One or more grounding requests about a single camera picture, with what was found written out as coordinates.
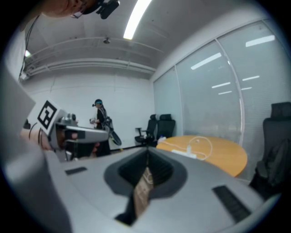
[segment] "ceiling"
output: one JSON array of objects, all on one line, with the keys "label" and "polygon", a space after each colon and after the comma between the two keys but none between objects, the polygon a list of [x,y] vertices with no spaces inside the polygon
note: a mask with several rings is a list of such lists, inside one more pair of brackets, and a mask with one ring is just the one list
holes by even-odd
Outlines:
[{"label": "ceiling", "polygon": [[[109,66],[153,74],[187,36],[237,7],[233,0],[152,0],[129,41],[123,34],[136,2],[120,0],[107,20],[96,13],[79,19],[41,15],[30,35],[27,49],[32,56],[25,60],[25,71],[32,76],[73,66]],[[105,37],[110,44],[103,43]]]}]

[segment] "black backpack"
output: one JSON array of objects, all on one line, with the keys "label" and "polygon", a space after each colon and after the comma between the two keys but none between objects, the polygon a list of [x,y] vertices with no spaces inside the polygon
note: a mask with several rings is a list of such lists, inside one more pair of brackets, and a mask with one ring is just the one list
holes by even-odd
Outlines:
[{"label": "black backpack", "polygon": [[291,139],[284,139],[270,150],[266,161],[268,184],[281,187],[291,174]]}]

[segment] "ceiling light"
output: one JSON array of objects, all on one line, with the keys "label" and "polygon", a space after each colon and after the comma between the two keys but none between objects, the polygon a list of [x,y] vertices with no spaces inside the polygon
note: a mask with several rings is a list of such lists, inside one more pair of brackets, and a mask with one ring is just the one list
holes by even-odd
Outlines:
[{"label": "ceiling light", "polygon": [[246,87],[246,88],[242,88],[241,90],[243,91],[243,90],[249,90],[249,89],[251,89],[252,87]]},{"label": "ceiling light", "polygon": [[213,61],[213,60],[215,60],[215,59],[217,59],[217,58],[219,58],[219,57],[221,57],[221,53],[216,53],[216,54],[214,54],[213,56],[208,57],[208,58],[206,58],[205,60],[203,60],[203,61],[197,63],[197,64],[194,65],[194,66],[192,66],[191,69],[192,69],[192,70],[195,70],[195,69],[199,68],[200,66],[203,66],[203,65],[207,64],[208,62],[211,62],[211,61]]},{"label": "ceiling light", "polygon": [[31,53],[29,53],[29,51],[26,50],[24,56],[25,56],[25,57],[29,57],[29,56],[31,56]]},{"label": "ceiling light", "polygon": [[217,88],[217,87],[220,87],[220,86],[226,86],[226,85],[230,85],[230,82],[222,83],[222,84],[219,84],[219,85],[213,86],[212,88]]},{"label": "ceiling light", "polygon": [[231,93],[232,91],[226,91],[226,92],[222,92],[222,93],[218,93],[219,95],[223,95],[223,94],[227,94],[227,93]]},{"label": "ceiling light", "polygon": [[138,0],[129,18],[123,38],[131,40],[151,0]]},{"label": "ceiling light", "polygon": [[251,80],[251,79],[255,79],[255,78],[259,78],[260,76],[254,76],[254,77],[250,77],[250,78],[244,78],[243,81],[247,81],[247,80]]},{"label": "ceiling light", "polygon": [[259,38],[259,39],[255,39],[255,40],[246,42],[246,47],[255,46],[255,45],[258,45],[258,44],[261,44],[261,43],[266,43],[266,42],[274,41],[274,40],[275,40],[275,36],[274,35],[265,36],[265,37],[262,37],[262,38]]}]

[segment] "white wall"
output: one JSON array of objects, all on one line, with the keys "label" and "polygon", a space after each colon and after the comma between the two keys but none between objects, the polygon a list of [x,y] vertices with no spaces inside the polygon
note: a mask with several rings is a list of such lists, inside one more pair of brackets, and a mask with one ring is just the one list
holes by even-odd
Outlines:
[{"label": "white wall", "polygon": [[[147,75],[106,68],[87,68],[47,72],[23,83],[24,89],[36,102],[36,108],[50,98],[67,112],[76,114],[79,126],[90,127],[90,118],[96,117],[92,104],[102,99],[114,130],[122,140],[121,148],[135,146],[136,127],[146,128],[149,116],[154,114],[152,84]],[[36,122],[37,112],[28,117]],[[111,149],[118,148],[110,143]]]},{"label": "white wall", "polygon": [[237,7],[218,16],[210,23],[195,31],[186,40],[181,42],[170,54],[159,64],[156,72],[151,78],[154,82],[167,70],[199,49],[201,46],[214,40],[229,31],[239,28],[248,23],[267,18],[263,9],[253,4],[237,5]]}]

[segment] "round table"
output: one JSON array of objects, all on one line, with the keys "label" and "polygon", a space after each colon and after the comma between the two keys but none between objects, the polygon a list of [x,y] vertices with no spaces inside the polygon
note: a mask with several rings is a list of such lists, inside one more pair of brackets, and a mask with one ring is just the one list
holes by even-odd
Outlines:
[{"label": "round table", "polygon": [[[170,137],[165,140],[167,143],[175,144],[181,148],[187,148],[188,142],[195,136]],[[238,144],[219,137],[207,137],[212,143],[212,155],[205,161],[209,162],[233,177],[237,177],[246,167],[247,154],[245,150]],[[192,151],[201,152],[206,155],[210,152],[209,142],[199,138],[199,142],[191,142]],[[160,143],[156,146],[157,149],[172,151],[183,151],[175,146],[170,146],[165,143]]]}]

